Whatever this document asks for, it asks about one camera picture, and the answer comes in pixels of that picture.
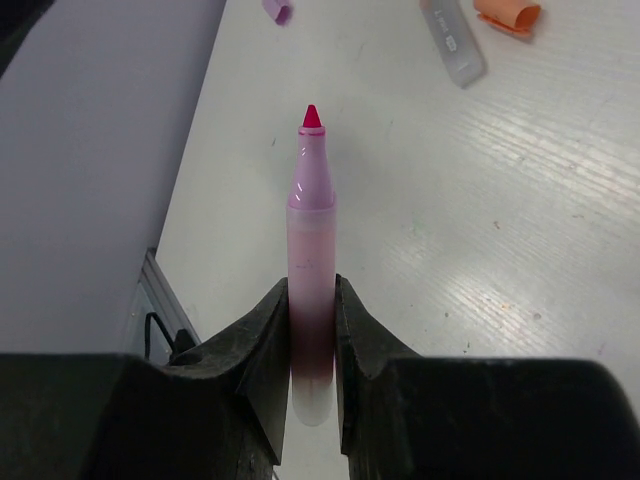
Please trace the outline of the pink marker pen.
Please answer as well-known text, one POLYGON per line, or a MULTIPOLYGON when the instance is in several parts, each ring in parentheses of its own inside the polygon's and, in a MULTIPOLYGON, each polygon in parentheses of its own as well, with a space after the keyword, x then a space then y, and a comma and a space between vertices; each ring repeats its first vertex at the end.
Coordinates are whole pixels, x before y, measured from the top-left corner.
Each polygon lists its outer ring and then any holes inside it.
POLYGON ((334 368, 337 200, 326 128, 314 105, 298 128, 286 206, 293 408, 307 426, 326 421, 334 368))

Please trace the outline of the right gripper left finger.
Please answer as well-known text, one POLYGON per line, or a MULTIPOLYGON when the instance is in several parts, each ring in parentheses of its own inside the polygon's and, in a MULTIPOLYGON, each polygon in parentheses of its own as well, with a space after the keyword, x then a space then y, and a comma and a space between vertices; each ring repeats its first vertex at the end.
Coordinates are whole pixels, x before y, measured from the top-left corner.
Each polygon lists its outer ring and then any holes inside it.
POLYGON ((167 370, 194 388, 186 437, 205 479, 269 479, 282 461, 290 379, 288 283, 167 370))

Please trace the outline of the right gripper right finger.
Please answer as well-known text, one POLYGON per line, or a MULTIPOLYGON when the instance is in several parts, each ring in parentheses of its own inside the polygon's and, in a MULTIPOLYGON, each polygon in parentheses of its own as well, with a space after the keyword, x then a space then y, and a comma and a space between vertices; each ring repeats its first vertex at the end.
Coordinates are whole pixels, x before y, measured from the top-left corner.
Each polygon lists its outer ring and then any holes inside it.
POLYGON ((352 479, 428 479, 425 359, 384 327, 349 280, 336 279, 336 375, 341 453, 352 479))

